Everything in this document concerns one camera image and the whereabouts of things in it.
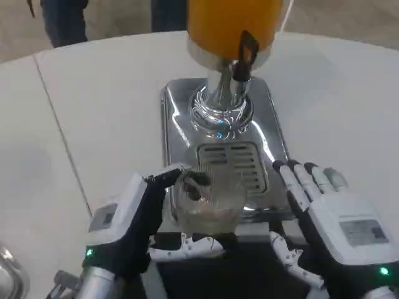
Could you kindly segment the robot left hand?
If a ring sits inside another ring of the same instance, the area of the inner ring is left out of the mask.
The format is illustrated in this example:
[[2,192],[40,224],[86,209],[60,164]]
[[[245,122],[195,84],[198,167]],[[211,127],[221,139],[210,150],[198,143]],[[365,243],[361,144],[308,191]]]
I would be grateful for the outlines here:
[[[176,193],[181,230],[180,246],[174,250],[150,240],[163,222],[167,189]],[[239,177],[228,168],[174,164],[155,175],[134,174],[116,202],[95,211],[83,268],[130,278],[143,273],[152,260],[219,257],[236,241],[244,198]]]

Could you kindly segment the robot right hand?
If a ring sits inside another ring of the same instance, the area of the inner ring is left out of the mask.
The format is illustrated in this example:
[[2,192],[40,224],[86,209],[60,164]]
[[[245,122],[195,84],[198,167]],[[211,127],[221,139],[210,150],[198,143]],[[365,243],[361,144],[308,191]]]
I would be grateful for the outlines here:
[[271,227],[285,270],[326,298],[397,298],[398,244],[371,203],[334,168],[294,159],[272,166],[310,248],[290,247],[284,229]]

